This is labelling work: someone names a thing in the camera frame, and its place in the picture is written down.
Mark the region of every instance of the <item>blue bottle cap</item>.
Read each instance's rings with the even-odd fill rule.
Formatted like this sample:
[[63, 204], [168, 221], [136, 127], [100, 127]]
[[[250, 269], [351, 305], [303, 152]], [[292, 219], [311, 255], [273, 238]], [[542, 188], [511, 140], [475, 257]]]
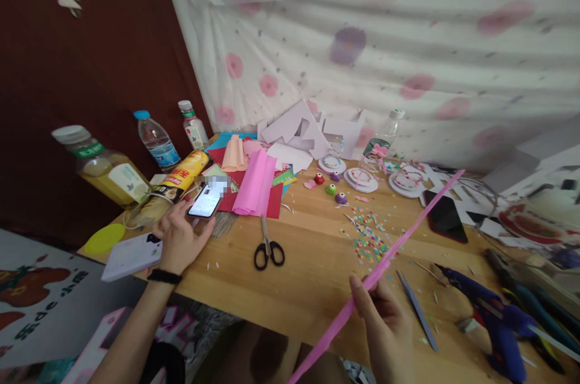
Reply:
[[151, 115], [149, 114], [149, 111], [146, 111], [146, 110], [135, 111], [133, 113], [133, 116], [138, 120], [145, 120], [146, 118], [151, 117]]

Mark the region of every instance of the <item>white fabric backdrop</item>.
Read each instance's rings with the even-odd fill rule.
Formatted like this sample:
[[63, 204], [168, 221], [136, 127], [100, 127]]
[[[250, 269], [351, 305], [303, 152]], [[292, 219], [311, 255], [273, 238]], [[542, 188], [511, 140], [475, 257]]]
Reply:
[[307, 99], [361, 146], [390, 109], [395, 148], [489, 169], [580, 110], [580, 0], [189, 0], [191, 51], [215, 131]]

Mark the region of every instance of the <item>black scissors handle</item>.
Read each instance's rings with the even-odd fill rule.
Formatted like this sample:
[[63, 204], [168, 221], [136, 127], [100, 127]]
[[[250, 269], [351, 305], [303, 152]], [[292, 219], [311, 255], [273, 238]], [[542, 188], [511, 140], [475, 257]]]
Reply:
[[[258, 254], [260, 254], [260, 252], [264, 253], [264, 264], [262, 266], [258, 265]], [[258, 248], [256, 248], [256, 252], [254, 253], [254, 266], [257, 270], [264, 270], [268, 266], [268, 252], [266, 251], [266, 244], [264, 242], [262, 242], [260, 245], [258, 245]]]
[[[276, 266], [282, 266], [284, 264], [284, 262], [286, 261], [286, 256], [284, 255], [284, 250], [277, 242], [270, 241], [269, 244], [270, 244], [270, 253], [272, 253], [270, 255], [270, 257], [272, 258], [272, 262], [274, 262], [274, 264]], [[282, 253], [282, 260], [276, 260], [276, 253], [274, 252], [275, 248], [279, 249], [280, 252]]]

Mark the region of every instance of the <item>blue glue gun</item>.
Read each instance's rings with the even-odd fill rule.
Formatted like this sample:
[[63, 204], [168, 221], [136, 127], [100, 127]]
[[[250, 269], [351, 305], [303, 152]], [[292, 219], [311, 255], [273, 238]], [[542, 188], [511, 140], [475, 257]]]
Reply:
[[453, 287], [459, 289], [482, 317], [489, 333], [493, 353], [488, 357], [491, 367], [514, 384], [526, 380], [526, 368], [514, 332], [531, 337], [528, 326], [536, 322], [519, 307], [505, 305], [501, 298], [460, 272], [437, 265]]

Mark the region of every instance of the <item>hand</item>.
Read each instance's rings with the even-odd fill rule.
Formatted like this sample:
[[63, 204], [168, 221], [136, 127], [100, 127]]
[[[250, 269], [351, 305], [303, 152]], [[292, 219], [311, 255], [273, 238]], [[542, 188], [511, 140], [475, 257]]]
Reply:
[[153, 226], [153, 234], [163, 241], [159, 269], [181, 275], [210, 238], [216, 219], [207, 223], [201, 236], [195, 236], [191, 223], [185, 219], [192, 205], [185, 200], [177, 203]]
[[387, 282], [379, 280], [367, 291], [358, 277], [351, 275], [350, 289], [367, 329], [370, 366], [376, 382], [413, 383], [412, 321]]

